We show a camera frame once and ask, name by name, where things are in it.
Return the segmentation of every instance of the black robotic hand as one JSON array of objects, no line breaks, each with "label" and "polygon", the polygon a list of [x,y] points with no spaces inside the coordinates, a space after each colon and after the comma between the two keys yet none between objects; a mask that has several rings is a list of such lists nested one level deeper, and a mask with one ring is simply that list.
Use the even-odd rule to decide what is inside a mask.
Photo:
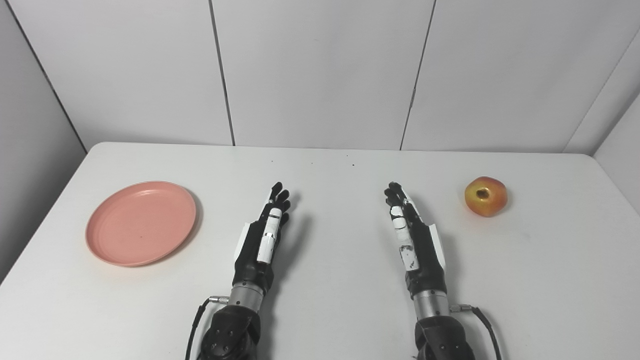
[{"label": "black robotic hand", "polygon": [[254,360],[260,340],[258,311],[273,284],[271,260],[280,242],[280,230],[291,206],[288,190],[278,182],[258,220],[251,223],[236,259],[236,273],[228,304],[213,315],[200,346],[205,360]]},{"label": "black robotic hand", "polygon": [[399,242],[405,280],[415,312],[418,360],[474,360],[462,324],[450,316],[445,261],[435,225],[422,221],[415,204],[398,183],[385,190]]}]

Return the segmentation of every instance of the apple stem cavity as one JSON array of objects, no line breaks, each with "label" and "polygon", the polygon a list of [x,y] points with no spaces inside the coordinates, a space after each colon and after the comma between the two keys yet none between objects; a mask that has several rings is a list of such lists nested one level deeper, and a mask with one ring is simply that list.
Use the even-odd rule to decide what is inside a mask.
[{"label": "apple stem cavity", "polygon": [[489,197],[489,189],[487,188],[478,189],[478,191],[476,191],[476,196],[479,197],[480,199],[487,199]]}]

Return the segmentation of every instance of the apple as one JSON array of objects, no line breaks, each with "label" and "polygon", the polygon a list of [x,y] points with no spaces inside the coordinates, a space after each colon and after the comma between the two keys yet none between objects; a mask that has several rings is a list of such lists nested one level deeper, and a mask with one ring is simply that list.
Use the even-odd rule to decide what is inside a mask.
[{"label": "apple", "polygon": [[492,217],[507,204],[507,188],[499,180],[481,176],[467,185],[465,202],[474,213]]}]

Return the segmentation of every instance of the black arm joint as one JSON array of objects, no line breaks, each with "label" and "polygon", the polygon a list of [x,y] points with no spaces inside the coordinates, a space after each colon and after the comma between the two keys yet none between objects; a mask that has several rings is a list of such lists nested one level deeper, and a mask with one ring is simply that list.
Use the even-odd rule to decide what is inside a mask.
[{"label": "black arm joint", "polygon": [[415,324],[418,360],[475,360],[465,329],[451,316],[432,316]]},{"label": "black arm joint", "polygon": [[228,305],[213,314],[200,353],[204,360],[254,360],[260,317],[243,306]]}]

